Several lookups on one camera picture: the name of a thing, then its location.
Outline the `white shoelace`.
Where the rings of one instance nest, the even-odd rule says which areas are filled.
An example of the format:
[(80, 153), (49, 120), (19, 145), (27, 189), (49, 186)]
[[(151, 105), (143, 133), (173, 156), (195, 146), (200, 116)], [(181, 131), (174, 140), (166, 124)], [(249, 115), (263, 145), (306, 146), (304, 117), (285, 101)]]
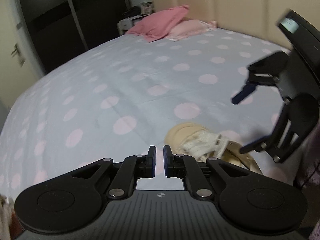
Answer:
[(221, 134), (200, 131), (195, 139), (191, 139), (181, 145), (181, 149), (199, 162), (206, 162), (208, 158), (220, 159), (227, 146), (229, 139)]

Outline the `beige canvas shoe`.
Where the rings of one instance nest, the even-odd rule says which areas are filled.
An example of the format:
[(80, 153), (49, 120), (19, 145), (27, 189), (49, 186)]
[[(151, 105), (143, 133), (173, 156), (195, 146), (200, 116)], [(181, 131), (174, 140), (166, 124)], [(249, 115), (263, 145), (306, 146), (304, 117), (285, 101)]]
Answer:
[(164, 143), (170, 146), (173, 154), (190, 155), (202, 163), (208, 158), (217, 158), (262, 174), (250, 154), (240, 153), (241, 144), (199, 124), (185, 122), (174, 126), (165, 136)]

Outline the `cream padded headboard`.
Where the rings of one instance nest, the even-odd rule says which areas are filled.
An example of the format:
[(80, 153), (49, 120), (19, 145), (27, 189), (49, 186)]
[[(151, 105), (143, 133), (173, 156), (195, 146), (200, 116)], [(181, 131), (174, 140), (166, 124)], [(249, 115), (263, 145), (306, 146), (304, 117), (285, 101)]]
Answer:
[(277, 27), (292, 9), (319, 28), (319, 0), (153, 0), (156, 11), (188, 5), (188, 18), (216, 21), (219, 28), (263, 38), (285, 48), (290, 43)]

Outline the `light pink pillow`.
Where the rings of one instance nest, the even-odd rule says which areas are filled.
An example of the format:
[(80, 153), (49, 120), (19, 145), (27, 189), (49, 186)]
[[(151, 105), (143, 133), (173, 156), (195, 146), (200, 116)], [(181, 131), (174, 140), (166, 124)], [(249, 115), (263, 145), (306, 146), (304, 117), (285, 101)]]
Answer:
[(165, 37), (171, 41), (179, 41), (191, 36), (200, 35), (217, 28), (216, 21), (183, 20), (173, 27)]

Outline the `dark pink pillow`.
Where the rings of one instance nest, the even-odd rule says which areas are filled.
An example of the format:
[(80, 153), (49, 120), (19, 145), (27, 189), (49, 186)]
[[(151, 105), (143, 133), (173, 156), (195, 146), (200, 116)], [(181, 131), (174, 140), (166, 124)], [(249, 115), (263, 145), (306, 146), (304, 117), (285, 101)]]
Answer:
[(147, 42), (160, 40), (167, 36), (171, 29), (185, 18), (188, 12), (189, 6), (186, 4), (155, 12), (144, 17), (125, 34), (143, 36)]

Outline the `white bedside box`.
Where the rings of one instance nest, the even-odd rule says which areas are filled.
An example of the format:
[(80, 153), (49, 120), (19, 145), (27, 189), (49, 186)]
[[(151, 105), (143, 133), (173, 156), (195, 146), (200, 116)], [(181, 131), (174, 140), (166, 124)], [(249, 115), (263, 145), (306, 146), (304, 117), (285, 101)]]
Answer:
[(118, 22), (117, 28), (119, 31), (119, 35), (124, 35), (128, 30), (130, 30), (134, 25), (136, 25), (139, 21), (145, 18), (147, 15), (137, 15), (132, 17), (127, 17)]

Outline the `small picture frame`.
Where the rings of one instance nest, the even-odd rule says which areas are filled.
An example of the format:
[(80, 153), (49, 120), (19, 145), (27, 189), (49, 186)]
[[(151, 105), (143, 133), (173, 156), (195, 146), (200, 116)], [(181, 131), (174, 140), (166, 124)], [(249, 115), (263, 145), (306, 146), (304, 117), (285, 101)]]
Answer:
[(153, 12), (153, 2), (142, 2), (140, 8), (141, 15), (149, 15)]

